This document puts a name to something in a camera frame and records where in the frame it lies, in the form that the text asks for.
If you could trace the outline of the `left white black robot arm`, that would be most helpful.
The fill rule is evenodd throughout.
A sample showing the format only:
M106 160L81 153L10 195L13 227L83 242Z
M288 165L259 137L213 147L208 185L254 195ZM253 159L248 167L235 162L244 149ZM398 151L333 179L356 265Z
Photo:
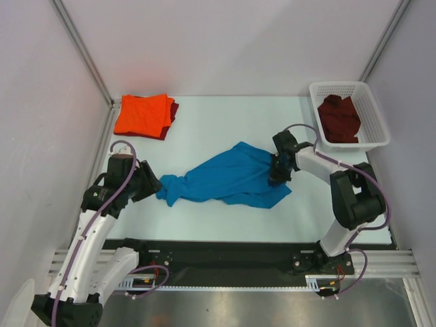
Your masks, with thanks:
M121 211L161 189L147 161L131 154L114 154L105 173L85 191L79 222L67 255L52 285L37 294L32 312L46 326L97 326L103 308L120 282L150 264L145 243L126 238L102 267L97 260Z

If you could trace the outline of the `blue t shirt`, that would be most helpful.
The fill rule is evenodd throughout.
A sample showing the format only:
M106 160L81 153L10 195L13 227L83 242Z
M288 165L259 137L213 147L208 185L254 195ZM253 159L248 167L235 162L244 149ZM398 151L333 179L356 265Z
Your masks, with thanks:
M180 199L219 200L270 209L292 193L285 183L274 186L268 182L271 161L268 151L239 142L183 176L163 175L156 197L168 206Z

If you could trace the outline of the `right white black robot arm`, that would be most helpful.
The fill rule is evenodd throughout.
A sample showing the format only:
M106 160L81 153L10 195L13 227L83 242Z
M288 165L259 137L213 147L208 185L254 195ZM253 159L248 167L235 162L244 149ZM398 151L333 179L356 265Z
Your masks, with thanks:
M299 143L290 131L273 136L277 152L272 156L268 183L291 181L292 173L305 171L330 186L334 222L312 253L292 256L294 274L331 275L349 261L346 250L368 223L383 215L386 201L377 187L369 163L349 166L327 157L310 142Z

